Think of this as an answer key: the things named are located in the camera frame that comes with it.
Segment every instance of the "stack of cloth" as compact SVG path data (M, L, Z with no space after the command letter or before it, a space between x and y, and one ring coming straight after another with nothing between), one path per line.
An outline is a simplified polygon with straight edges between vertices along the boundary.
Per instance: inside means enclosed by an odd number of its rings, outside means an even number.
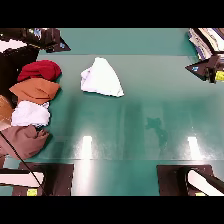
M224 59L224 28L190 28L188 35L200 60L209 59L214 54Z
M12 112L11 127L2 130L2 133L22 159L37 154L49 136L46 130L36 128L47 126L49 123L49 101L60 88L58 83L51 81L57 79L60 74L61 69L56 63L48 60L36 61L22 68L18 83L9 89L18 97L18 102ZM19 159L2 137L0 153Z

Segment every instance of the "yellow tag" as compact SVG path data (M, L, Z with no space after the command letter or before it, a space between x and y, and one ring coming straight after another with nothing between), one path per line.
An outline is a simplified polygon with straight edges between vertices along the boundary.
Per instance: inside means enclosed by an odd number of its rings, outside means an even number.
M27 196L37 196L37 189L28 189Z
M215 76L215 80L224 81L224 72L223 71L217 71L216 76Z
M202 192L198 192L198 193L195 193L195 194L196 194L196 196L205 196L205 194L202 193Z

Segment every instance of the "dark red cloth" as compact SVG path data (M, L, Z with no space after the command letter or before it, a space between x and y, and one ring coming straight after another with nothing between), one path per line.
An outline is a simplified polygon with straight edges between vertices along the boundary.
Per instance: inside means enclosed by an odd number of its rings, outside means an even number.
M22 68L18 76L18 82L28 78L44 78L46 80L55 80L61 74L60 67L53 61L42 60L27 64Z

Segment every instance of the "table surface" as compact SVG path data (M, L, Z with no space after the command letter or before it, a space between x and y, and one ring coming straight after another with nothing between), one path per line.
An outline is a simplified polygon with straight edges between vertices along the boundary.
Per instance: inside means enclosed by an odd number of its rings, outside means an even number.
M184 68L197 61L186 30L61 31L72 51L38 57L62 69L46 127L52 136L27 161L74 163L72 195L159 195L157 164L211 164L224 179L223 84L202 82ZM95 57L114 68L123 97L81 91L80 73ZM4 167L18 164L7 157ZM0 195L11 190L0 187Z

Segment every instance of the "beige cloth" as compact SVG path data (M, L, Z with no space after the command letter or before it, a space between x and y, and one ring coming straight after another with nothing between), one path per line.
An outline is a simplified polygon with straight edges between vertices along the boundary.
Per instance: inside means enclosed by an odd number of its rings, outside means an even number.
M43 148L49 136L49 133L45 130L37 132L32 125L27 127L10 127L3 130L2 134L8 139L22 159L28 159L37 154ZM1 135L0 154L9 154L13 158L19 160L13 149Z
M0 131L11 127L13 109L8 100L0 95Z
M18 96L18 102L27 100L37 104L46 103L52 100L60 85L50 82L42 78L31 78L23 82L19 82L12 86L9 90Z

